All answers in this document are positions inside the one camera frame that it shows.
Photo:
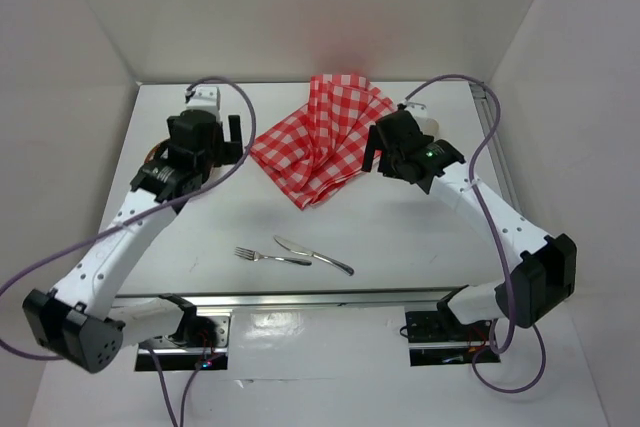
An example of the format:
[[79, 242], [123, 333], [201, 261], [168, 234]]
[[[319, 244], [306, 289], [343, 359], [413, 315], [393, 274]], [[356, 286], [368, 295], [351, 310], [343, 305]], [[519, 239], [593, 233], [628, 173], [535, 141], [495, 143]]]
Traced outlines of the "brown paper cup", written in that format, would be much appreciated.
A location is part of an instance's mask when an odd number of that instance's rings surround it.
[[424, 123], [423, 133], [437, 138], [439, 136], [439, 123], [433, 118], [428, 118]]

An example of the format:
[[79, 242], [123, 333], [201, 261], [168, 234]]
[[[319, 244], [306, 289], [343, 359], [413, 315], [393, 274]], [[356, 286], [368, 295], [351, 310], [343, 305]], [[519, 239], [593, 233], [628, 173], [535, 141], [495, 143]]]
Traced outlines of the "red white checkered cloth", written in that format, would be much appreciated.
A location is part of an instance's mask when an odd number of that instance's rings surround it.
[[360, 174], [369, 128], [394, 111], [365, 77], [316, 75], [306, 104], [257, 137], [250, 155], [298, 209], [313, 207]]

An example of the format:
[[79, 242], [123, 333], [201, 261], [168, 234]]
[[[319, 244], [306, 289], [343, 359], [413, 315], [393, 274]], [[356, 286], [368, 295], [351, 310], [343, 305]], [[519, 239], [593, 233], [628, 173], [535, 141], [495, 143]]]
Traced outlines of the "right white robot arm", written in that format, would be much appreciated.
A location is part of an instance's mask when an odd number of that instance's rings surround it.
[[418, 186], [502, 248], [506, 279], [457, 288], [438, 302], [436, 326], [444, 337], [460, 338], [471, 324], [500, 318], [528, 329], [573, 294], [574, 241], [535, 226], [472, 177], [463, 154], [449, 142], [424, 134], [409, 109], [370, 127], [362, 169]]

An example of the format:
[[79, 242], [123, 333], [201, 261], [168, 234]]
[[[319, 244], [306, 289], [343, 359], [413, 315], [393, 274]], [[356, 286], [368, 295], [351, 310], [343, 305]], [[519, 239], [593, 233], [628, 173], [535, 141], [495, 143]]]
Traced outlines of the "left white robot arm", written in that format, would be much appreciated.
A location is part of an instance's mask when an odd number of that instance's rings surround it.
[[213, 321], [175, 294], [128, 307], [113, 305], [154, 239], [201, 190], [215, 167], [243, 155], [240, 118], [220, 118], [220, 91], [192, 88], [186, 108], [167, 120], [169, 137], [138, 170], [110, 227], [49, 291], [32, 290], [22, 308], [38, 344], [89, 373], [105, 369], [123, 347], [165, 337], [176, 346], [211, 347]]

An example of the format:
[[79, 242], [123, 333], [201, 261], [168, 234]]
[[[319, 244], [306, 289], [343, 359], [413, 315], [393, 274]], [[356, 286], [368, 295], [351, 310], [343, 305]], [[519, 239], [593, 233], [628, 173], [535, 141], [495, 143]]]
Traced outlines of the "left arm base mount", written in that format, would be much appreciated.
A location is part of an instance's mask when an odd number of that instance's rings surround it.
[[227, 308], [198, 307], [197, 315], [209, 323], [196, 329], [189, 340], [175, 340], [170, 336], [169, 327], [177, 327], [177, 313], [145, 314], [136, 333], [152, 334], [138, 345], [134, 371], [152, 372], [154, 366], [151, 355], [145, 346], [156, 353], [160, 366], [168, 372], [191, 372], [196, 367], [205, 371], [226, 370], [228, 365], [228, 345], [231, 330], [231, 310]]

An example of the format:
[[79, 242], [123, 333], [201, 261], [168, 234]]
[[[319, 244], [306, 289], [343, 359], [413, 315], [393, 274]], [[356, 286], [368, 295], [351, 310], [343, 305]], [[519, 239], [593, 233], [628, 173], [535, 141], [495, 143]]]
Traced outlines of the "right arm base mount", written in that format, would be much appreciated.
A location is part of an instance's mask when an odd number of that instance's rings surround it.
[[488, 347], [490, 322], [471, 325], [447, 324], [437, 311], [408, 311], [399, 329], [408, 342], [412, 367], [499, 363], [500, 357]]

